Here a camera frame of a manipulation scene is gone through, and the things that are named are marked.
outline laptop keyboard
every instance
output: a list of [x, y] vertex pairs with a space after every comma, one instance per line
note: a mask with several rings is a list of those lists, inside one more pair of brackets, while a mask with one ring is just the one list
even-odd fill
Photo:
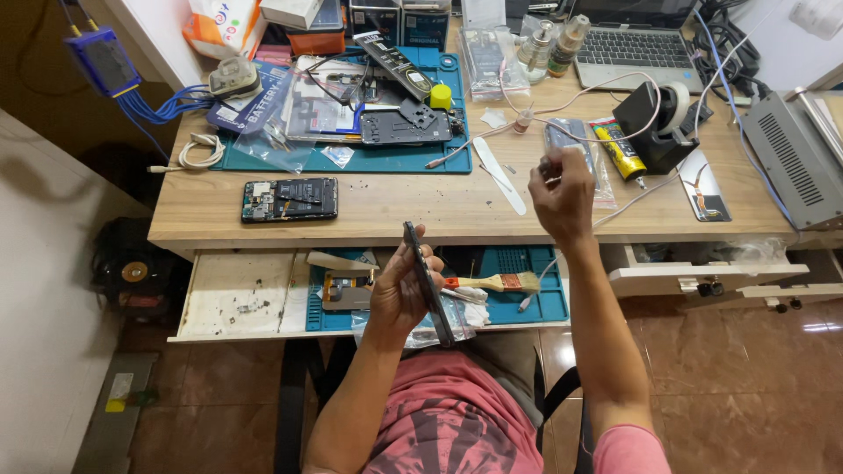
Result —
[[632, 31], [589, 31], [577, 60], [615, 66], [694, 67], [678, 35]]

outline wooden desk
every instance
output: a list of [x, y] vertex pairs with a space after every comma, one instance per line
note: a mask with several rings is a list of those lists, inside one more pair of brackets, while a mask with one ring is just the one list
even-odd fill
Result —
[[[449, 51], [457, 51], [454, 36], [458, 29], [459, 22], [452, 22]], [[518, 108], [526, 108], [532, 102], [537, 107], [547, 108], [563, 104], [580, 90], [577, 75], [571, 71], [562, 79], [548, 78], [535, 85], [530, 97], [513, 97], [513, 103]], [[595, 119], [610, 116], [617, 104], [608, 93], [598, 92], [584, 95], [566, 110], [545, 117]], [[763, 180], [747, 160], [737, 126], [727, 125], [729, 109], [714, 96], [708, 104], [715, 115], [700, 128], [700, 150], [708, 158], [733, 221], [698, 222], [682, 184], [676, 180], [596, 228], [601, 242], [713, 241], [751, 236], [796, 240]], [[502, 109], [509, 121], [515, 119], [515, 112], [501, 101], [468, 101], [466, 109], [472, 135], [490, 129], [480, 121], [486, 107]], [[174, 162], [191, 132], [213, 132], [204, 115], [204, 111], [198, 111], [182, 119], [172, 157]], [[472, 150], [475, 171], [471, 175], [337, 173], [340, 215], [333, 221], [312, 223], [243, 225], [240, 222], [244, 183], [287, 178], [287, 174], [168, 173], [149, 240], [171, 250], [394, 245], [401, 236], [401, 223], [410, 220], [427, 226], [425, 241], [432, 245], [550, 242], [535, 217], [527, 191], [529, 169], [538, 164], [544, 152], [543, 125], [534, 123], [524, 135], [504, 132], [488, 138], [497, 160], [518, 172], [510, 175], [510, 180], [527, 204], [525, 216], [518, 216], [513, 211], [495, 181], [477, 167], [479, 160]], [[207, 155], [206, 150], [191, 153], [194, 159]], [[607, 162], [607, 167], [611, 168], [609, 177], [620, 206], [642, 192], [635, 183], [623, 183], [611, 163]], [[664, 179], [663, 176], [648, 177], [647, 183], [655, 186]], [[609, 213], [611, 211], [595, 210], [594, 220]]]

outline person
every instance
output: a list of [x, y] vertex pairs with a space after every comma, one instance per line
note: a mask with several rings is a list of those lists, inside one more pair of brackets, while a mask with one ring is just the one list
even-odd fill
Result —
[[[578, 151], [555, 150], [548, 159], [561, 179], [547, 184], [533, 169], [529, 191], [570, 272], [572, 339], [596, 443], [594, 471], [670, 473], [653, 434], [644, 363], [592, 232], [593, 177]], [[416, 228], [420, 237], [424, 231]], [[443, 262], [428, 245], [421, 249], [442, 288]], [[402, 243], [375, 283], [369, 322], [345, 379], [316, 420], [303, 472], [542, 472], [535, 445], [541, 419], [525, 403], [533, 400], [535, 355], [517, 348], [527, 339], [507, 344], [501, 338], [519, 333], [502, 332], [492, 344], [466, 344], [484, 339], [478, 335], [458, 342], [460, 350], [401, 359], [405, 339], [427, 313], [413, 258]]]

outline teal repair mat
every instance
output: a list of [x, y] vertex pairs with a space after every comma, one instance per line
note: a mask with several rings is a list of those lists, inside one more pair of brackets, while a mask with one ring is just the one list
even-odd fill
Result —
[[[347, 49], [355, 49], [356, 46], [349, 46]], [[418, 48], [414, 46], [399, 46], [398, 49], [416, 64], [435, 83], [444, 83], [451, 88], [451, 97], [454, 100], [453, 108], [465, 110], [463, 95], [463, 80], [459, 69], [459, 56], [451, 53], [440, 53], [436, 48]], [[459, 153], [440, 164], [432, 170], [424, 167], [425, 164], [446, 154], [453, 152], [462, 146], [469, 136], [468, 121], [464, 121], [465, 134], [454, 135], [454, 138], [446, 143], [421, 146], [395, 146], [395, 147], [367, 147], [357, 143], [316, 143], [314, 150], [302, 169], [303, 173], [438, 173], [438, 174], [469, 174], [471, 172], [471, 147], [466, 147]], [[232, 145], [237, 136], [231, 132], [220, 131], [217, 133], [225, 145], [223, 159], [210, 168], [210, 170], [226, 171], [279, 171], [277, 166], [268, 164], [263, 159], [256, 158], [247, 153], [235, 150]], [[345, 168], [340, 168], [320, 150], [326, 145], [349, 147], [354, 150], [352, 159]]]
[[[354, 260], [366, 249], [320, 249], [325, 253]], [[553, 245], [489, 245], [483, 254], [482, 272], [478, 278], [486, 278], [498, 273], [535, 272], [539, 276], [549, 263], [556, 258]], [[350, 331], [352, 329], [352, 310], [324, 310], [322, 298], [317, 292], [325, 280], [323, 267], [310, 268], [310, 296], [308, 297], [307, 331]], [[565, 291], [559, 267], [547, 271], [541, 280], [541, 291], [533, 297], [530, 306], [523, 313], [518, 306], [526, 296], [521, 292], [489, 293], [489, 320], [495, 324], [525, 324], [548, 321], [568, 320], [565, 305]]]

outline smartphone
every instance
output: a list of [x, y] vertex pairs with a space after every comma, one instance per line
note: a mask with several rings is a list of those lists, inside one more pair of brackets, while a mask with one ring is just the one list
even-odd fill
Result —
[[454, 345], [454, 333], [451, 332], [451, 325], [448, 323], [448, 317], [442, 307], [442, 300], [439, 299], [439, 294], [433, 285], [430, 268], [427, 267], [427, 262], [424, 260], [422, 243], [419, 242], [416, 228], [410, 221], [404, 223], [404, 243], [407, 245], [408, 251], [416, 254], [416, 264], [413, 270], [416, 272], [416, 279], [419, 282], [421, 296], [424, 298], [427, 311], [430, 312], [430, 317], [433, 319], [433, 327], [436, 329], [439, 343], [442, 344], [442, 347], [451, 347]]
[[333, 219], [339, 194], [336, 178], [250, 181], [243, 189], [244, 224]]

